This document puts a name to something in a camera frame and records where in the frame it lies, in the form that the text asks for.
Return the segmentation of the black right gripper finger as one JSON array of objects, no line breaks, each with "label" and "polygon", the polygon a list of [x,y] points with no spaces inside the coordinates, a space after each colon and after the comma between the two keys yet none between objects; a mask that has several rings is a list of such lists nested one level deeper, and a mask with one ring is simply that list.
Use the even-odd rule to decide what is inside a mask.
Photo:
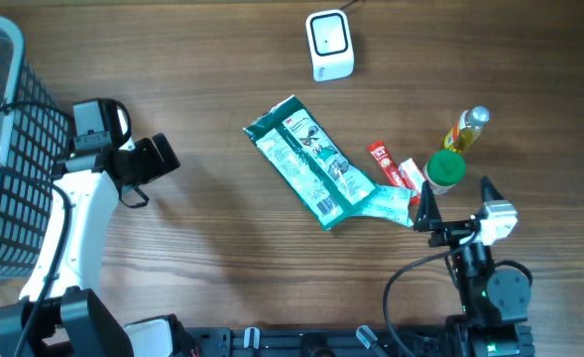
[{"label": "black right gripper finger", "polygon": [[480,181],[482,202],[499,201],[504,197],[496,190],[490,179],[483,176]]},{"label": "black right gripper finger", "polygon": [[432,192],[429,181],[425,180],[421,187],[421,196],[413,228],[439,229],[440,227],[441,215],[436,204],[435,195]]}]

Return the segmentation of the pale green snack packet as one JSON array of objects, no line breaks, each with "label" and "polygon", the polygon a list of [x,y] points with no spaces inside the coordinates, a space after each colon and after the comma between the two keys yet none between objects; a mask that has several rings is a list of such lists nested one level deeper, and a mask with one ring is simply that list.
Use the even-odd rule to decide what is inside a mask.
[{"label": "pale green snack packet", "polygon": [[382,218],[405,227],[412,227],[409,207],[413,195],[414,191],[409,188],[379,185],[378,192],[354,214],[354,217]]}]

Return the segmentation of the red white tissue pack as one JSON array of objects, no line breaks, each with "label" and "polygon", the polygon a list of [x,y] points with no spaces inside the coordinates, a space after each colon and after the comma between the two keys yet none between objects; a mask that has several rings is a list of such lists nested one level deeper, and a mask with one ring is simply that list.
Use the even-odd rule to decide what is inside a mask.
[{"label": "red white tissue pack", "polygon": [[425,182],[425,176],[414,160],[412,158],[407,159],[400,163],[398,169],[405,185],[414,190],[417,194],[421,194],[422,185]]}]

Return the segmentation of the green lid small jar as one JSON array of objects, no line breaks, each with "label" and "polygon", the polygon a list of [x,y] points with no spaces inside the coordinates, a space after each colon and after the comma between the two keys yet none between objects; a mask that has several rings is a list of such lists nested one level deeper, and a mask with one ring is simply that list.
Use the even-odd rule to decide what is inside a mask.
[{"label": "green lid small jar", "polygon": [[463,180],[466,163],[460,154],[442,150],[435,153],[423,169],[434,194],[444,194]]}]

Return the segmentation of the yellow oil bottle silver cap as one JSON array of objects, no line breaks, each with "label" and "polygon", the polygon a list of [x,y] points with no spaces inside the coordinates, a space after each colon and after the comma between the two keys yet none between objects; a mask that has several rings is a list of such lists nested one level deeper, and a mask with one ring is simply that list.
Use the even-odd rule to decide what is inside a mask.
[{"label": "yellow oil bottle silver cap", "polygon": [[479,138],[489,120],[490,112],[484,106],[475,106],[464,111],[445,136],[442,143],[443,149],[464,155]]}]

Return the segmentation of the red Nescafe coffee stick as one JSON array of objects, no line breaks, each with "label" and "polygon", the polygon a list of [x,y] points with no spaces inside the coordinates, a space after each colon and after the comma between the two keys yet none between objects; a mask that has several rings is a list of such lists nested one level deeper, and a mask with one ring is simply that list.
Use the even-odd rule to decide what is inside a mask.
[{"label": "red Nescafe coffee stick", "polygon": [[408,188],[413,191],[413,196],[410,198],[411,205],[419,205],[419,193],[414,186],[409,183],[400,173],[399,167],[388,152],[383,141],[377,141],[368,146],[368,150],[372,157],[376,160],[385,176],[389,179],[393,186]]}]

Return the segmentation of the green 3M gloves package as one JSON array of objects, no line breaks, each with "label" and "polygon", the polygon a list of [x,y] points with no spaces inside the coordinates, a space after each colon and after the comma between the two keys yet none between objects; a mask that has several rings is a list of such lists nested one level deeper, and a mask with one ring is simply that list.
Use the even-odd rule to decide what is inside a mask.
[{"label": "green 3M gloves package", "polygon": [[244,133],[324,230],[358,213],[379,192],[294,95]]}]

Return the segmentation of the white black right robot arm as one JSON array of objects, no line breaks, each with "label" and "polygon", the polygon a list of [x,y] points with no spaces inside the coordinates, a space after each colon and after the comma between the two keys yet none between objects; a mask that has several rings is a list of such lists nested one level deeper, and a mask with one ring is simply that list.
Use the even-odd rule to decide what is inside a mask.
[{"label": "white black right robot arm", "polygon": [[531,272],[511,260],[497,262],[494,243],[509,237],[518,223],[515,207],[481,179],[482,206],[466,220],[445,221],[428,182],[422,185],[414,229],[429,232],[431,247],[450,248],[450,268],[464,312],[446,318],[446,356],[533,356],[528,320]]}]

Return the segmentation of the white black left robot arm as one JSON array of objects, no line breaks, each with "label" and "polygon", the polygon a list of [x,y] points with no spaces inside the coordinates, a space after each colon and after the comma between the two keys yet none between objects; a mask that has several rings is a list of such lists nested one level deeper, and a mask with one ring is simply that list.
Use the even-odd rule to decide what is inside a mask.
[{"label": "white black left robot arm", "polygon": [[164,134],[135,144],[101,132],[74,138],[54,166],[44,243],[19,300],[0,307],[2,356],[192,356],[175,315],[121,325],[99,297],[108,225],[121,193],[179,166]]}]

